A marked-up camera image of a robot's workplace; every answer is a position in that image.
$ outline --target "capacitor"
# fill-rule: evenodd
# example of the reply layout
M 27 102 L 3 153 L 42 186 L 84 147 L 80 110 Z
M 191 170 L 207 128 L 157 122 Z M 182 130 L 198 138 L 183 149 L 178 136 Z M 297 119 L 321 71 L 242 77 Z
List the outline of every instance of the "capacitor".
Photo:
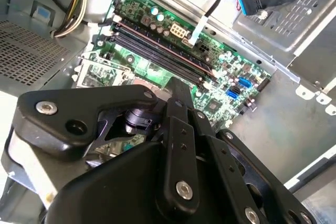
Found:
M 170 32 L 168 30 L 163 31 L 163 35 L 166 36 L 166 37 L 168 37 L 170 35 Z
M 162 26 L 158 26 L 157 29 L 156 29 L 156 31 L 157 31 L 159 34 L 163 33 L 163 27 L 162 27 Z
M 188 31 L 187 34 L 185 35 L 185 37 L 186 37 L 187 39 L 191 39 L 191 37 L 192 37 L 192 33 L 191 33 L 190 31 Z
M 151 23 L 150 28 L 151 28 L 152 30 L 155 30 L 155 29 L 156 29 L 156 24 L 155 24 L 155 23 Z
M 156 16 L 159 13 L 159 9 L 157 7 L 152 7 L 151 8 L 151 14 Z
M 195 93 L 195 95 L 196 95 L 196 97 L 201 97 L 201 96 L 202 96 L 202 92 L 197 91 L 197 92 Z
M 164 20 L 164 15 L 162 13 L 158 14 L 156 19 L 159 21 L 159 22 L 162 22 Z
M 218 56 L 219 60 L 220 61 L 224 61 L 225 60 L 225 55 L 224 54 L 221 54 Z

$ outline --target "silver screw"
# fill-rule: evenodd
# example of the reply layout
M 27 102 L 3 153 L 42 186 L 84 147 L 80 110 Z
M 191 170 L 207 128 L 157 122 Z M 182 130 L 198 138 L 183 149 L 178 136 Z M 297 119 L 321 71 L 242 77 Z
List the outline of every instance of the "silver screw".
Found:
M 38 102 L 35 108 L 38 112 L 44 115 L 53 115 L 57 112 L 57 106 L 53 102 Z
M 97 46 L 102 47 L 104 45 L 104 41 L 98 40 L 97 41 Z
M 185 181 L 179 181 L 176 184 L 176 191 L 178 195 L 186 200 L 191 200 L 193 197 L 193 190 Z
M 228 139 L 231 139 L 231 140 L 233 139 L 233 136 L 232 136 L 231 133 L 226 132 L 225 135 L 226 135 L 226 137 L 227 137 Z
M 312 224 L 311 220 L 309 219 L 308 215 L 306 215 L 304 212 L 301 212 L 301 216 L 308 224 Z
M 144 92 L 144 95 L 148 98 L 153 98 L 152 94 L 150 92 Z
M 202 112 L 198 112 L 197 115 L 198 117 L 205 119 L 205 115 Z
M 260 224 L 259 217 L 256 214 L 256 212 L 253 211 L 252 208 L 250 207 L 245 208 L 245 215 L 252 224 Z

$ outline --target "expansion slot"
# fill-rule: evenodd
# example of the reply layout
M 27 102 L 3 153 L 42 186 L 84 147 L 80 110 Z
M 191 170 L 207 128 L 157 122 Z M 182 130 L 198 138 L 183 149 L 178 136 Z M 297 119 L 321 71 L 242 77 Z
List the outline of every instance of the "expansion slot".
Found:
M 141 37 L 136 37 L 131 31 L 120 27 L 118 33 L 115 33 L 111 37 L 112 42 L 130 50 L 137 55 L 150 60 L 151 62 L 164 67 L 172 73 L 199 85 L 200 79 L 204 79 L 204 75 L 201 72 L 191 71 L 173 61 L 165 51 L 160 48 L 155 48 L 153 45 L 148 44 L 147 41 L 143 41 Z
M 164 51 L 168 52 L 170 55 L 174 56 L 175 58 L 179 59 L 181 62 L 184 62 L 186 66 L 192 69 L 198 69 L 208 76 L 214 78 L 212 74 L 211 68 L 209 64 L 195 58 L 194 56 L 188 54 L 187 52 L 183 51 L 181 48 L 176 47 L 175 45 L 171 44 L 169 41 L 158 37 L 155 34 L 152 34 L 150 31 L 136 25 L 130 20 L 123 19 L 118 23 L 120 26 L 126 28 L 127 30 L 131 31 L 133 34 L 141 37 L 143 40 L 152 44 L 155 48 L 163 49 Z

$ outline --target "hole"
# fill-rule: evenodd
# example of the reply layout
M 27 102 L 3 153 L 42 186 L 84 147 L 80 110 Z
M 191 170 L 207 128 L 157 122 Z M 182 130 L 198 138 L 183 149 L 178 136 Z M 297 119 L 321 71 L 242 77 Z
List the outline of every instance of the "hole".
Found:
M 261 193 L 259 192 L 257 187 L 255 187 L 252 184 L 247 184 L 246 186 L 247 186 L 248 190 L 250 191 L 250 194 L 252 195 L 252 198 L 253 198 L 254 202 L 256 203 L 257 207 L 259 209 L 261 209 L 262 206 L 264 205 L 264 201 L 263 201 L 263 197 L 262 197 Z
M 184 193 L 188 193 L 188 192 L 189 192 L 189 189 L 188 189 L 186 186 L 181 186 L 181 190 L 182 190 Z
M 88 131 L 88 127 L 81 121 L 78 120 L 69 120 L 65 127 L 67 131 L 76 136 L 82 136 Z
M 182 107 L 182 106 L 183 106 L 182 103 L 181 103 L 180 101 L 176 101 L 175 104 L 176 104 L 177 106 L 179 106 L 179 107 Z
M 239 170 L 240 174 L 242 176 L 244 176 L 245 173 L 246 173 L 245 167 L 242 165 L 242 163 L 235 156 L 232 156 L 232 157 L 235 160 L 236 165 L 238 166 L 238 170 Z
M 294 221 L 296 224 L 300 224 L 300 223 L 301 223 L 299 217 L 298 217 L 292 210 L 289 210 L 289 211 L 288 211 L 288 214 L 289 214 L 289 216 L 293 219 L 293 221 Z

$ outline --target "black plastic part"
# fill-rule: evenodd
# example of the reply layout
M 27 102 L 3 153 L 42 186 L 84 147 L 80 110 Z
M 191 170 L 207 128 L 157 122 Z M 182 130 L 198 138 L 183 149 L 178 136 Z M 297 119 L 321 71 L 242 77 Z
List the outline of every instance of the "black plastic part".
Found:
M 162 144 L 145 142 L 66 185 L 50 206 L 45 224 L 178 223 L 156 205 Z M 185 224 L 225 223 L 209 166 L 197 160 L 200 206 Z
M 179 85 L 180 82 L 181 81 L 178 78 L 172 77 L 167 82 L 164 89 L 168 90 L 172 94 L 173 98 L 179 99 L 182 104 L 186 105 L 189 109 L 193 109 L 194 103 L 190 96 L 189 86 Z
M 266 168 L 266 166 L 229 130 L 221 130 L 217 138 L 229 147 L 229 152 L 245 169 L 243 179 L 249 185 L 251 195 L 260 209 L 267 216 L 269 223 L 296 223 L 291 215 L 296 215 L 300 223 L 305 223 L 304 212 L 316 223 L 314 217 L 294 197 L 294 195 Z
M 152 98 L 146 97 L 145 92 L 152 94 Z M 39 113 L 35 106 L 40 101 L 55 103 L 57 113 Z M 34 91 L 19 97 L 13 127 L 24 141 L 45 152 L 65 160 L 76 160 L 84 156 L 97 138 L 97 122 L 101 121 L 98 115 L 101 112 L 113 109 L 107 125 L 110 127 L 123 111 L 151 109 L 156 103 L 155 94 L 141 85 Z M 84 128 L 85 131 L 76 134 L 71 128 Z
M 156 202 L 163 215 L 184 220 L 199 206 L 198 180 L 193 127 L 188 124 L 187 107 L 180 100 L 170 98 L 166 118 L 158 132 L 157 141 L 163 144 Z M 192 199 L 177 194 L 176 184 L 187 182 Z
M 239 0 L 244 15 L 250 16 L 258 13 L 260 9 L 265 8 L 261 0 Z

